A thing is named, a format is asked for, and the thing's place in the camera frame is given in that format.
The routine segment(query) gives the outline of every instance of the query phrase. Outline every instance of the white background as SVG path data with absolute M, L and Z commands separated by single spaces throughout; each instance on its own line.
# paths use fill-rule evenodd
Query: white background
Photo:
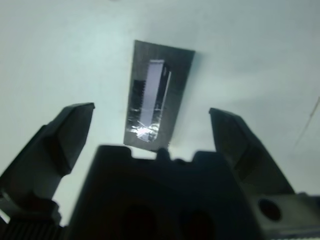
M 320 107 L 302 134 L 320 96 L 319 12 L 319 0 L 0 0 L 0 173 L 64 106 L 94 102 L 54 196 L 68 223 L 96 147 L 123 142 L 137 39 L 197 52 L 173 157 L 215 150 L 208 111 L 220 108 L 245 119 L 296 191 L 320 194 Z

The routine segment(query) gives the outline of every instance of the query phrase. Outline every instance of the white wall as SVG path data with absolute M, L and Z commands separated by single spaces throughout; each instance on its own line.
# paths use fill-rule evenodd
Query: white wall
M 318 0 L 1 0 L 0 172 L 64 106 L 95 102 L 87 144 L 54 197 L 67 223 L 96 147 L 122 143 L 138 39 L 197 51 L 172 156 L 214 150 L 208 110 L 228 110 L 296 191 L 319 194 L 320 109 L 295 146 L 320 96 L 319 12 Z

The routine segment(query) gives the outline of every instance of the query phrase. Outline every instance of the circular hole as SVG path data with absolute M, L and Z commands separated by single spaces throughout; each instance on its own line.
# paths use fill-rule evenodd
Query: circular hole
M 122 217 L 121 228 L 125 240 L 152 240 L 157 233 L 156 216 L 147 206 L 132 205 Z
M 259 201 L 259 208 L 261 212 L 272 221 L 279 221 L 281 219 L 280 208 L 273 202 L 267 199 Z
M 215 226 L 211 217 L 201 210 L 182 212 L 180 224 L 186 240 L 213 240 Z

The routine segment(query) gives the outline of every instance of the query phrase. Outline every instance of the screw hole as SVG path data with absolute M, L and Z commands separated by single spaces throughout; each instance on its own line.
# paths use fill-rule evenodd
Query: screw hole
M 157 221 L 153 211 L 145 205 L 130 206 L 121 224 L 125 240 L 151 240 L 157 233 Z
M 268 199 L 261 199 L 258 203 L 261 212 L 272 221 L 280 221 L 282 215 L 280 208 Z

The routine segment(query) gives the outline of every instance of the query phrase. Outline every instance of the light gray surface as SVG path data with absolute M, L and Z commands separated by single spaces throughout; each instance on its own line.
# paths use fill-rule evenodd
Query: light gray surface
M 66 105 L 95 102 L 55 194 L 65 224 L 97 145 L 121 144 L 134 39 L 197 52 L 170 145 L 214 150 L 209 108 L 242 116 L 297 191 L 319 194 L 319 0 L 0 1 L 0 171 Z M 134 149 L 135 156 L 153 153 Z

